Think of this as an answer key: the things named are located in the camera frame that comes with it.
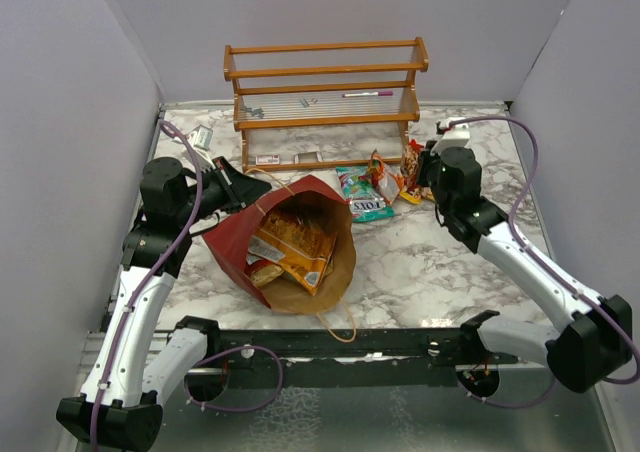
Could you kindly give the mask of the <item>red nut snack bag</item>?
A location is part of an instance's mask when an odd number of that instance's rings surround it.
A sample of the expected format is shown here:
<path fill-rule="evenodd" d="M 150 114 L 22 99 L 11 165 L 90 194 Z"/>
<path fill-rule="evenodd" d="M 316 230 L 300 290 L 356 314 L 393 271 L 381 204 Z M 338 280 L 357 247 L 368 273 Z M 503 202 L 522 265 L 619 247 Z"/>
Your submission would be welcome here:
<path fill-rule="evenodd" d="M 400 163 L 400 173 L 403 178 L 403 193 L 410 193 L 416 188 L 416 174 L 420 153 L 423 146 L 412 139 L 404 148 Z"/>

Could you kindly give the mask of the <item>small orange candy packet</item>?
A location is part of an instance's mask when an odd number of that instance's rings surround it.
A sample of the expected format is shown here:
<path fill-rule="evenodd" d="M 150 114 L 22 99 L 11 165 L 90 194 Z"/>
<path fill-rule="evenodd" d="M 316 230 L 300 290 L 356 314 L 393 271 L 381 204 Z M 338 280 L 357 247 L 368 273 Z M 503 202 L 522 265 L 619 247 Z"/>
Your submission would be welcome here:
<path fill-rule="evenodd" d="M 393 173 L 376 150 L 370 156 L 367 173 L 376 192 L 388 205 L 392 205 L 404 186 L 403 177 Z"/>

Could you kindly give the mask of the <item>large orange snack bag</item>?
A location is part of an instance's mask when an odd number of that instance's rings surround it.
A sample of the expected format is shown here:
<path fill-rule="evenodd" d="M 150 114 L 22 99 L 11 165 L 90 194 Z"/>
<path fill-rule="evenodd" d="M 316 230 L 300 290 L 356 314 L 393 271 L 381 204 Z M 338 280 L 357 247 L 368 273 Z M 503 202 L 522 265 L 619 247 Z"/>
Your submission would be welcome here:
<path fill-rule="evenodd" d="M 267 259 L 284 270 L 279 278 L 315 295 L 330 268 L 336 240 L 335 231 L 327 232 L 308 217 L 271 210 L 250 238 L 246 266 Z"/>

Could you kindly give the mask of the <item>green Fox's mint bag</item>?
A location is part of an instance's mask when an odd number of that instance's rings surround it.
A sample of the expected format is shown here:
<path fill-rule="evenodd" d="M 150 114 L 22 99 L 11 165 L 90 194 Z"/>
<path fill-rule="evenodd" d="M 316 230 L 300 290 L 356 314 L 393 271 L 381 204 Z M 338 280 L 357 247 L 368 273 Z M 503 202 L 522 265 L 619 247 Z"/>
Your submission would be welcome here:
<path fill-rule="evenodd" d="M 336 173 L 355 223 L 394 216 L 393 208 L 375 190 L 365 166 L 337 167 Z"/>

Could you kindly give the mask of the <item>red brown paper bag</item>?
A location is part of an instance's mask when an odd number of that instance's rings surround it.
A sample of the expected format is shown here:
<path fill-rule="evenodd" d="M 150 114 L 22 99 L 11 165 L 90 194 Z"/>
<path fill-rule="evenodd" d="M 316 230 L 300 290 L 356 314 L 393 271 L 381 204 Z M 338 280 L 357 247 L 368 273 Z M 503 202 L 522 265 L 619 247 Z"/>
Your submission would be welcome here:
<path fill-rule="evenodd" d="M 344 301 L 356 265 L 350 207 L 314 175 L 279 185 L 204 242 L 231 281 L 274 312 L 314 316 L 331 329 L 324 314 L 342 306 L 352 333 L 329 334 L 351 343 L 358 326 Z"/>

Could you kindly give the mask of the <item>gold snack bag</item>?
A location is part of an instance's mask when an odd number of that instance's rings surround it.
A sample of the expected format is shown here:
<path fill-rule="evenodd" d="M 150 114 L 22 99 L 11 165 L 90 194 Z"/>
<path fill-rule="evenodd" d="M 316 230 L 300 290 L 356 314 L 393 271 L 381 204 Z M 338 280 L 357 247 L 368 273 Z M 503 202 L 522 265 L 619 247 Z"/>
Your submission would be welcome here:
<path fill-rule="evenodd" d="M 259 259 L 245 267 L 244 273 L 250 278 L 252 284 L 262 288 L 283 274 L 284 270 L 276 263 L 267 259 Z"/>

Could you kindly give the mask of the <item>yellow M&M's candy bag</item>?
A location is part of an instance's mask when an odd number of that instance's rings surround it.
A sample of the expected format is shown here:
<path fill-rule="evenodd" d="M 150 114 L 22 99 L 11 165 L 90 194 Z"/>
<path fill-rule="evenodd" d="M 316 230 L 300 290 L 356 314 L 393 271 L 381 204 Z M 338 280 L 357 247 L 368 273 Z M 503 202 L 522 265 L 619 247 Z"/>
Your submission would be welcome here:
<path fill-rule="evenodd" d="M 404 186 L 400 191 L 399 196 L 414 205 L 418 205 L 423 201 L 435 201 L 431 189 L 429 187 L 421 187 L 419 185 L 414 185 L 412 187 Z"/>

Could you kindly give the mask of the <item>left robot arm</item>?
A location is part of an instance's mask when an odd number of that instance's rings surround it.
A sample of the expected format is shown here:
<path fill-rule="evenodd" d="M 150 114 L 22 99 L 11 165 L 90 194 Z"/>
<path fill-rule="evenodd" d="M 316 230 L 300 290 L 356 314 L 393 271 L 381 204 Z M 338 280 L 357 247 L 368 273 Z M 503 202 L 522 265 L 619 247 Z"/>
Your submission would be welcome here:
<path fill-rule="evenodd" d="M 214 364 L 221 343 L 212 321 L 189 319 L 148 357 L 160 312 L 191 247 L 191 226 L 218 211 L 242 211 L 269 192 L 223 157 L 189 170 L 172 157 L 148 162 L 142 204 L 123 243 L 117 300 L 95 364 L 78 396 L 60 401 L 57 421 L 78 441 L 148 451 L 167 399 L 189 369 Z"/>

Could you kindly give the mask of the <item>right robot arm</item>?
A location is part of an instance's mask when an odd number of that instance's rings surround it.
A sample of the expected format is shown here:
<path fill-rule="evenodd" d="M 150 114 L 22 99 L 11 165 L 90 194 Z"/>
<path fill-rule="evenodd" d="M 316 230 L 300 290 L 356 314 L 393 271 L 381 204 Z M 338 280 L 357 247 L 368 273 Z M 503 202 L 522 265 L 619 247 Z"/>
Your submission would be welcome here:
<path fill-rule="evenodd" d="M 632 359 L 631 306 L 585 286 L 542 254 L 505 211 L 482 196 L 481 177 L 469 148 L 440 148 L 430 140 L 420 153 L 418 183 L 431 189 L 439 224 L 504 272 L 550 323 L 483 312 L 462 325 L 461 355 L 481 363 L 493 353 L 507 353 L 543 365 L 567 389 L 585 392 Z"/>

